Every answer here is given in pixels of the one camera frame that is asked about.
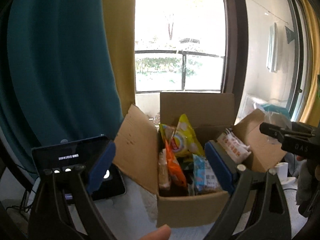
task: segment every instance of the black window bar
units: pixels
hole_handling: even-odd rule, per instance
[[[181,66],[181,90],[175,90],[175,91],[212,91],[212,92],[221,92],[222,90],[222,80],[220,84],[220,89],[219,90],[186,90],[185,85],[186,85],[186,65],[187,65],[187,55],[193,55],[193,56],[208,56],[208,57],[219,57],[223,58],[224,56],[218,56],[214,54],[207,54],[207,53],[202,53],[202,52],[192,52],[192,51],[184,51],[184,50],[136,50],[135,54],[147,54],[147,53],[171,53],[171,54],[181,54],[182,55],[182,66]],[[147,94],[147,93],[159,93],[160,91],[137,91],[137,86],[135,84],[135,92],[136,94]]]

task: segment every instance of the hand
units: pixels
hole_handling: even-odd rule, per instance
[[[151,232],[140,238],[140,240],[168,240],[171,235],[171,229],[164,225],[158,228],[156,231]]]

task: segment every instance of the finger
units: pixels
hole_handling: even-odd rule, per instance
[[[299,162],[301,162],[301,161],[303,161],[305,158],[304,157],[301,157],[301,156],[297,156],[297,161],[299,161]]]
[[[156,231],[151,232],[140,238],[140,240],[168,240],[171,235],[171,229],[164,225],[158,228]]]

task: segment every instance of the box flap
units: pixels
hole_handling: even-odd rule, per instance
[[[213,223],[228,199],[226,191],[192,197],[158,196],[157,227],[164,224],[172,228],[197,227]]]
[[[154,124],[131,105],[115,139],[113,163],[140,186],[158,192],[158,133]]]
[[[268,137],[259,130],[264,121],[264,113],[256,109],[234,126],[234,134],[246,145],[250,145],[251,154],[244,162],[251,170],[266,172],[277,165],[286,152],[281,150],[281,144],[271,144]]]
[[[196,132],[198,141],[201,143],[202,146],[204,146],[206,142],[210,140],[216,140],[226,128],[231,127],[232,125],[219,125],[193,127],[193,129]]]
[[[233,94],[161,92],[160,122],[177,125],[186,114],[193,127],[234,124]]]

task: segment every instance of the blue snack package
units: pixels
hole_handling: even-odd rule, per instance
[[[208,160],[203,156],[193,154],[193,162],[196,194],[207,194],[220,191],[221,186]]]

